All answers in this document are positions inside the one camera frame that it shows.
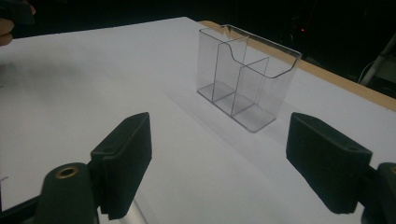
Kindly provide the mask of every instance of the dark background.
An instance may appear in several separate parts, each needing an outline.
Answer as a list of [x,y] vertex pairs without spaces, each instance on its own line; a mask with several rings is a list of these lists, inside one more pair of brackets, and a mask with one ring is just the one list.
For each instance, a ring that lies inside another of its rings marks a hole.
[[[396,31],[396,0],[29,2],[37,11],[35,25],[17,25],[14,38],[185,16],[195,21],[231,24],[297,49],[304,60],[353,81],[359,79]],[[396,97],[396,85],[379,77],[373,78],[369,87]]]

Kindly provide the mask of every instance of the transparent plastic box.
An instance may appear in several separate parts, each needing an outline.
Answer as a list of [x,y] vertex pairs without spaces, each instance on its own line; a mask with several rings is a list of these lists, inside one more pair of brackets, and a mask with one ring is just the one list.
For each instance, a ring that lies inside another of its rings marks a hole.
[[197,91],[255,133],[276,119],[301,56],[231,25],[202,29]]

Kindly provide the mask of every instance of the clear acrylic holder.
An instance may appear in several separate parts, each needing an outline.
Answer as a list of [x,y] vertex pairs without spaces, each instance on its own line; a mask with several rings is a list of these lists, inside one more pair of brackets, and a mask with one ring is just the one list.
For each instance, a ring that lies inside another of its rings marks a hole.
[[199,41],[198,93],[252,133],[274,121],[301,53],[231,25]]

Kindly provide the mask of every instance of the screw hole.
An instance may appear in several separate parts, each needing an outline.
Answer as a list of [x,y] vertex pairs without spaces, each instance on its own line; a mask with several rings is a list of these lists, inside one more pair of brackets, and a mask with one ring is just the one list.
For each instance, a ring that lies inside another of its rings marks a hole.
[[358,147],[349,147],[348,149],[351,150],[351,151],[360,151],[361,150]]

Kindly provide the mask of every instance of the white table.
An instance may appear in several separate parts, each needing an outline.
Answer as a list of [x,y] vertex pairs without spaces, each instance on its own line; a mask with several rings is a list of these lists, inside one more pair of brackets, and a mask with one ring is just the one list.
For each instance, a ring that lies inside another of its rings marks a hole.
[[153,160],[135,197],[147,223],[360,223],[361,206],[334,215],[286,160],[290,114],[328,122],[371,149],[376,168],[396,161],[396,113],[298,70],[278,119],[248,133],[195,91],[201,28],[179,18],[0,48],[3,207],[148,111]]

